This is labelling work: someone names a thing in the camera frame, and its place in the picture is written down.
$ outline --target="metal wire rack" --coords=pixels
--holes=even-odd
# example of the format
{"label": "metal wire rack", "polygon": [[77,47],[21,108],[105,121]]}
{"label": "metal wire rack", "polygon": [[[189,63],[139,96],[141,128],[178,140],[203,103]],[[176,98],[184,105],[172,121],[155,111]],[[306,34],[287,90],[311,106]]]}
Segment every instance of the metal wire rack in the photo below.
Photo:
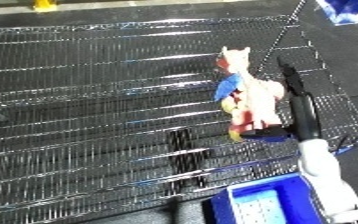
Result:
{"label": "metal wire rack", "polygon": [[[294,142],[234,144],[212,101],[221,47],[250,46],[257,72],[283,28],[261,77],[282,78],[280,55],[331,145],[358,137],[357,110],[289,18],[0,29],[0,223],[73,223],[293,172]],[[291,122],[287,100],[278,110]]]}

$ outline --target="plush toy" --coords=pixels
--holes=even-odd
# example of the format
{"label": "plush toy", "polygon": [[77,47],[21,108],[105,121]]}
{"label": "plush toy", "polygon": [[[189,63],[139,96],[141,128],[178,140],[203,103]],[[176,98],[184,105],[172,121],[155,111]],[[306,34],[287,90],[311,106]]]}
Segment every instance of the plush toy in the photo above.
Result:
{"label": "plush toy", "polygon": [[244,141],[241,133],[280,125],[276,114],[276,102],[285,94],[284,86],[275,81],[264,81],[249,72],[251,49],[228,50],[222,48],[217,65],[225,73],[215,92],[223,111],[231,114],[229,136],[237,142]]}

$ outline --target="plush toy head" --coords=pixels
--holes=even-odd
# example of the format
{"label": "plush toy head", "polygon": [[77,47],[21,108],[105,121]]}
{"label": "plush toy head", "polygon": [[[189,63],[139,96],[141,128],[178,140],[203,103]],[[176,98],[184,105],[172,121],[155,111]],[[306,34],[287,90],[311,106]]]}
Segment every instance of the plush toy head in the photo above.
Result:
{"label": "plush toy head", "polygon": [[216,64],[228,75],[237,73],[240,70],[248,69],[250,52],[251,48],[249,47],[243,50],[228,50],[225,46],[222,48]]}

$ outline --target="dark floor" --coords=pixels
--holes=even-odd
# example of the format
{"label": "dark floor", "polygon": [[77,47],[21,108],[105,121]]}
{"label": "dark floor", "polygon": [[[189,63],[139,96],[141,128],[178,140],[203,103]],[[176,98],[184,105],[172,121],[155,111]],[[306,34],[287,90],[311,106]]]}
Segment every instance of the dark floor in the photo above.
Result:
{"label": "dark floor", "polygon": [[[62,24],[94,24],[147,21],[168,18],[220,18],[289,14],[296,1],[259,1],[224,4],[170,5],[120,8],[54,14],[0,16],[0,27]],[[303,29],[327,62],[331,72],[358,108],[358,25],[334,27],[311,1],[301,15]],[[358,149],[340,156],[343,176],[358,192]],[[181,205],[177,220],[161,209],[141,211],[93,223],[209,223],[207,209],[199,201]]]}

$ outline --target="blue container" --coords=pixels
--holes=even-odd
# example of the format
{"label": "blue container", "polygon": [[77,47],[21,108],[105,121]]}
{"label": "blue container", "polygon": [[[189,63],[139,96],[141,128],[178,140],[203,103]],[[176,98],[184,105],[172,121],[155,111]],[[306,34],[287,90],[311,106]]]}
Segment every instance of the blue container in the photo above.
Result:
{"label": "blue container", "polygon": [[321,224],[310,193],[291,173],[229,186],[211,201],[218,224]]}

